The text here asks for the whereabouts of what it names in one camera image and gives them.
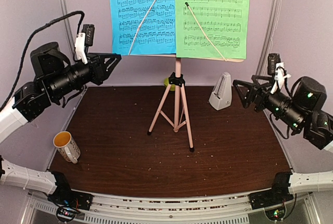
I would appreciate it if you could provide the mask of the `white metronome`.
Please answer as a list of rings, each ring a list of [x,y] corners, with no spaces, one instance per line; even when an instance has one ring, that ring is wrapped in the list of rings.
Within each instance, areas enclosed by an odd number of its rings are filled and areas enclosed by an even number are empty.
[[[219,77],[211,92],[209,103],[215,110],[230,107],[232,103],[232,85],[231,76],[228,72],[222,73]]]

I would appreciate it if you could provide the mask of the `pink music stand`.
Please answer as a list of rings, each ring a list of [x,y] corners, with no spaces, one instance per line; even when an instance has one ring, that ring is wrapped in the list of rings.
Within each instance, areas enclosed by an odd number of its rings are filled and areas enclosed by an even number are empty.
[[[144,15],[142,21],[140,22],[139,26],[137,27],[135,36],[132,41],[132,45],[130,47],[128,55],[130,55],[133,45],[136,41],[137,35],[146,20],[147,16],[149,15],[150,11],[152,10],[153,6],[155,5],[157,0],[153,0],[152,4],[150,5],[149,9],[147,10],[146,14]],[[217,51],[217,53],[220,55],[220,59],[214,59],[214,60],[222,60],[225,62],[233,62],[233,63],[240,63],[244,61],[243,59],[227,59],[225,58],[222,53],[217,49],[217,47],[213,44],[213,42],[208,38],[208,35],[203,30],[201,24],[199,23],[197,17],[195,16],[195,13],[193,12],[192,8],[188,4],[188,2],[185,2],[186,8],[190,11],[192,14],[197,26],[201,30],[203,36],[206,38],[206,40],[211,44],[211,46]],[[190,118],[189,118],[189,112],[188,112],[188,105],[187,105],[187,99],[186,99],[186,92],[185,92],[185,80],[183,78],[182,72],[182,62],[181,58],[178,58],[175,55],[175,71],[172,72],[172,74],[168,77],[168,85],[165,88],[165,92],[162,96],[162,99],[160,101],[160,104],[156,110],[156,113],[154,115],[154,118],[151,122],[151,125],[147,131],[147,135],[151,135],[153,128],[157,122],[157,119],[159,115],[162,115],[167,122],[173,127],[173,131],[177,133],[181,127],[186,126],[187,127],[187,134],[188,134],[188,141],[189,141],[189,151],[193,153],[195,151],[194,144],[193,144],[193,137],[191,132],[191,126],[190,126]],[[174,121],[172,122],[171,119],[162,111],[162,107],[165,103],[165,100],[169,94],[169,91],[171,89],[171,86],[175,85],[175,95],[174,95]],[[182,113],[179,115],[180,112],[180,101],[182,102]],[[185,114],[185,120],[182,121],[182,116]]]

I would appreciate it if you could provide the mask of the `blue sheet music paper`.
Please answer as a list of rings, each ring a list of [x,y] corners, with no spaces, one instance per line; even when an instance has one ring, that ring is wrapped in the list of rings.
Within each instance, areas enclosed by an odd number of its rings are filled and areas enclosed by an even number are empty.
[[[175,0],[110,0],[110,10],[113,52],[175,54]]]

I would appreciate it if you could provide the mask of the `green sheet music paper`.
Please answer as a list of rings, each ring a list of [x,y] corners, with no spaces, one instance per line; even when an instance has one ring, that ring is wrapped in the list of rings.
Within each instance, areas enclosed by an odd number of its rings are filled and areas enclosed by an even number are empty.
[[[178,58],[242,62],[250,0],[175,0]]]

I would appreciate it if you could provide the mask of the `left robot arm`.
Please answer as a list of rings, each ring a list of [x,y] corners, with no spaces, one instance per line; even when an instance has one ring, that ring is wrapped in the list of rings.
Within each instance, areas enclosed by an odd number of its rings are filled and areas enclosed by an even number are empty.
[[[1,141],[32,122],[51,104],[65,107],[65,96],[72,91],[80,94],[90,82],[103,84],[122,59],[120,54],[87,53],[87,49],[85,45],[83,57],[73,65],[59,50],[57,42],[44,44],[31,52],[34,81],[19,88],[1,110]],[[37,171],[5,159],[1,159],[1,184],[54,195],[63,205],[75,200],[63,173]]]

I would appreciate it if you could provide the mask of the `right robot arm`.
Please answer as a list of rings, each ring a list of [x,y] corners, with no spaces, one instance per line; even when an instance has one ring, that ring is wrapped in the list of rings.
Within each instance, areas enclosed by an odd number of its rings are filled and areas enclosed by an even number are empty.
[[[300,77],[292,87],[293,95],[281,91],[271,92],[273,78],[252,76],[251,82],[234,80],[233,86],[244,108],[255,103],[254,110],[267,109],[287,125],[292,135],[303,134],[304,139],[320,150],[332,152],[332,115],[322,111],[326,89],[313,78]],[[279,203],[287,194],[332,190],[332,171],[317,173],[279,172],[267,200]]]

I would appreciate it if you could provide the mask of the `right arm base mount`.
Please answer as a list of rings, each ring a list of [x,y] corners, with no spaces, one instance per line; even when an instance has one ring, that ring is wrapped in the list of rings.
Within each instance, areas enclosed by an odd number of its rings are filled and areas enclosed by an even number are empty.
[[[290,194],[288,186],[289,183],[275,183],[268,190],[250,193],[249,200],[252,210],[263,208],[266,218],[275,223],[286,220],[293,212],[297,202],[297,194]],[[286,203],[291,200],[293,200],[293,206],[287,212]]]

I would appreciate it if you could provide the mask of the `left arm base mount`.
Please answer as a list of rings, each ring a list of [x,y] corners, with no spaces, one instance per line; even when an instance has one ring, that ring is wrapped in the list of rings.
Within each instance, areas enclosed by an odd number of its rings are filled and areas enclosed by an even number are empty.
[[[81,210],[90,210],[93,201],[92,194],[75,191],[65,185],[58,186],[53,194],[45,195],[57,207],[55,215],[62,223],[73,221]]]

